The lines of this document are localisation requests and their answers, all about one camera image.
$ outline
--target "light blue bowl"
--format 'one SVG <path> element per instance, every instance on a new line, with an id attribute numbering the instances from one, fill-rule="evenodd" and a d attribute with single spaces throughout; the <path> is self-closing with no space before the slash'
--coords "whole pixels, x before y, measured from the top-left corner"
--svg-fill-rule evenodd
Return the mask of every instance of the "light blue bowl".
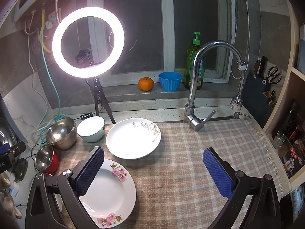
<path id="1" fill-rule="evenodd" d="M 177 72 L 162 72 L 159 74 L 161 87 L 166 92 L 175 92 L 179 88 L 182 75 Z"/>

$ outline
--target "ring light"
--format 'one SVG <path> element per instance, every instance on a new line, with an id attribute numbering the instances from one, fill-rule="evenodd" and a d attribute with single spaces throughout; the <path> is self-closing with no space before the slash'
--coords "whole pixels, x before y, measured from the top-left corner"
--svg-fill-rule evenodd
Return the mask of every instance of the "ring light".
<path id="1" fill-rule="evenodd" d="M 76 20 L 93 16 L 107 22 L 113 31 L 114 46 L 109 57 L 101 64 L 92 65 L 86 68 L 76 68 L 70 65 L 61 52 L 61 39 L 66 29 Z M 66 16 L 58 25 L 52 41 L 52 51 L 56 63 L 66 73 L 75 77 L 96 77 L 109 70 L 119 59 L 124 47 L 124 31 L 117 17 L 110 11 L 100 7 L 80 8 Z"/>

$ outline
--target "red metal bowl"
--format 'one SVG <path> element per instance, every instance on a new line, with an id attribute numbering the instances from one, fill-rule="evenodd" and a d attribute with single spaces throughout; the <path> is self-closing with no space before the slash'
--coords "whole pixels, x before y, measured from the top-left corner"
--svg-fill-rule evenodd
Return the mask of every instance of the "red metal bowl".
<path id="1" fill-rule="evenodd" d="M 38 150 L 34 163 L 38 171 L 54 174 L 58 169 L 59 159 L 52 146 L 44 145 Z"/>

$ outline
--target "scissors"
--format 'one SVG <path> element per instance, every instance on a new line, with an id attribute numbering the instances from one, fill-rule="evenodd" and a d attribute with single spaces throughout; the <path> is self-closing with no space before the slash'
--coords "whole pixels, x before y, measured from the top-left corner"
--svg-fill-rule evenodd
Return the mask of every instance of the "scissors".
<path id="1" fill-rule="evenodd" d="M 277 84 L 280 82 L 280 80 L 282 79 L 282 75 L 280 73 L 277 73 L 278 71 L 278 67 L 277 66 L 272 66 L 267 74 L 267 77 L 265 79 L 263 79 L 263 84 L 265 85 L 266 83 L 270 83 L 270 84 Z"/>

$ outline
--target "blue cup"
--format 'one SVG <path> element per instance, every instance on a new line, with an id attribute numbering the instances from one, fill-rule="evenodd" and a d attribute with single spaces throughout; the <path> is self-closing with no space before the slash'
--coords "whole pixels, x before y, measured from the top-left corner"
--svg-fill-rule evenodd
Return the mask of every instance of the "blue cup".
<path id="1" fill-rule="evenodd" d="M 162 72 L 159 74 L 161 88 L 166 92 L 175 92 L 179 88 L 182 75 L 177 72 Z"/>

